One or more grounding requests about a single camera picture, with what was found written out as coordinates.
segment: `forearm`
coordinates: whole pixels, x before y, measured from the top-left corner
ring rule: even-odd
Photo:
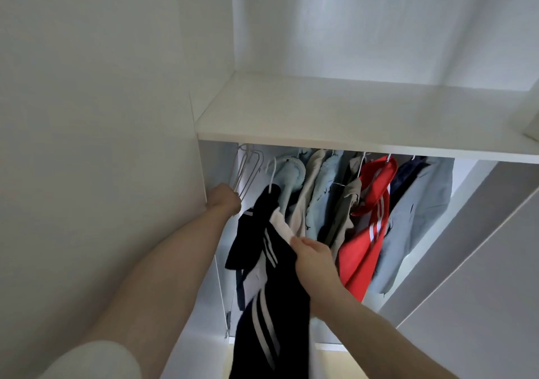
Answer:
[[[328,327],[369,379],[455,379],[346,290],[335,294],[323,312]]]
[[[157,379],[215,254],[230,210],[213,206],[156,246],[126,277],[83,342],[111,340]]]

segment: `white sleeve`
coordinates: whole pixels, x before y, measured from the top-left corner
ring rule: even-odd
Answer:
[[[142,379],[142,374],[124,346],[94,341],[60,356],[39,379]]]

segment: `hand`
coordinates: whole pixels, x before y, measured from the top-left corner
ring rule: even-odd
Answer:
[[[241,199],[238,193],[234,192],[226,184],[221,183],[207,194],[206,207],[208,209],[222,208],[228,217],[232,217],[241,210]]]
[[[308,238],[294,237],[290,246],[298,256],[296,274],[310,296],[311,312],[324,320],[325,310],[332,307],[347,291],[341,284],[329,247]]]

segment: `person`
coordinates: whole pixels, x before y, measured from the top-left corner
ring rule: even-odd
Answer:
[[[158,379],[193,308],[226,222],[241,209],[227,185],[206,211],[151,250],[127,275],[77,348],[41,379]],[[296,273],[313,315],[326,322],[369,379],[455,379],[342,286],[329,248],[294,238]]]

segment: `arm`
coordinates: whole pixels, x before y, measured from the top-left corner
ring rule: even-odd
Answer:
[[[456,379],[342,286],[326,245],[296,238],[292,248],[312,312],[326,322],[370,379]]]
[[[120,285],[83,338],[125,346],[145,379],[158,379],[189,319],[227,220],[241,201],[228,186],[213,189],[206,211],[163,240]]]

